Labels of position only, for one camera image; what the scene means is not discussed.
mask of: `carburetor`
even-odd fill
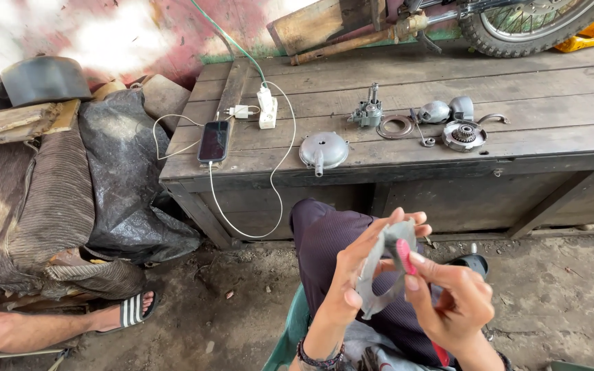
[[[380,126],[380,122],[384,117],[382,111],[382,102],[377,99],[377,90],[379,90],[380,84],[373,82],[370,88],[368,88],[368,99],[366,102],[359,102],[359,108],[348,117],[347,122],[359,122],[359,127]]]

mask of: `painted wall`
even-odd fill
[[[315,1],[197,0],[254,57],[280,55],[268,23]],[[401,1],[389,0],[389,8]],[[457,31],[448,22],[430,34],[450,38]],[[0,72],[45,53],[76,59],[91,87],[161,73],[190,89],[203,63],[230,60],[231,52],[241,55],[228,49],[190,0],[0,0]]]

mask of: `wooden table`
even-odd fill
[[[260,61],[267,79],[290,97],[298,125],[294,148],[274,176],[283,218],[264,240],[292,238],[290,208],[309,197],[376,216],[396,206],[422,210],[434,238],[441,239],[561,235],[570,231],[532,230],[594,224],[594,47],[497,59],[470,53],[463,40],[441,46],[442,55],[409,44],[358,49],[297,67],[287,57]],[[207,65],[184,114],[205,123],[218,107],[226,117],[223,109],[239,101],[257,104],[260,82],[246,59]],[[365,100],[373,82],[379,83],[385,114],[408,115],[409,107],[469,95],[476,119],[499,112],[512,123],[484,123],[488,141],[475,153],[455,152],[441,140],[424,148],[416,130],[406,139],[384,139],[344,117]],[[213,175],[222,210],[246,234],[268,233],[279,215],[269,174],[287,150],[293,121],[284,97],[277,98],[276,128],[235,123],[228,158]],[[421,126],[426,137],[439,138],[442,125]],[[345,162],[322,178],[298,157],[302,139],[317,131],[350,141]],[[181,119],[169,153],[200,137],[200,127]],[[169,158],[161,181],[216,245],[237,248],[249,239],[223,221],[207,168],[196,160],[197,147]]]

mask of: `smartphone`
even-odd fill
[[[228,151],[228,130],[230,124],[227,121],[209,122],[203,125],[199,153],[196,158],[199,162],[218,162],[226,158]]]

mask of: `green cable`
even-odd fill
[[[219,32],[221,32],[221,34],[224,35],[224,37],[226,37],[228,39],[229,42],[231,42],[233,45],[235,45],[242,52],[242,54],[246,55],[247,58],[251,59],[251,61],[253,62],[253,64],[255,64],[256,65],[256,68],[258,69],[258,73],[260,73],[260,78],[263,81],[263,84],[265,84],[265,87],[267,88],[267,83],[265,82],[265,75],[263,75],[263,70],[260,69],[260,66],[255,61],[255,59],[253,59],[251,55],[249,55],[244,49],[242,49],[242,47],[239,46],[238,43],[236,43],[234,39],[232,39],[230,36],[228,36],[228,34],[226,33],[226,31],[222,30],[221,27],[219,27],[219,25],[215,21],[213,21],[208,14],[206,14],[201,9],[201,7],[198,4],[196,4],[196,1],[195,0],[191,0],[191,3],[194,4],[194,6],[196,7],[196,9],[198,9],[199,12],[201,12],[201,14],[203,14],[203,16],[208,21],[210,21],[210,23],[212,23],[212,25],[215,28],[217,28],[219,30]]]

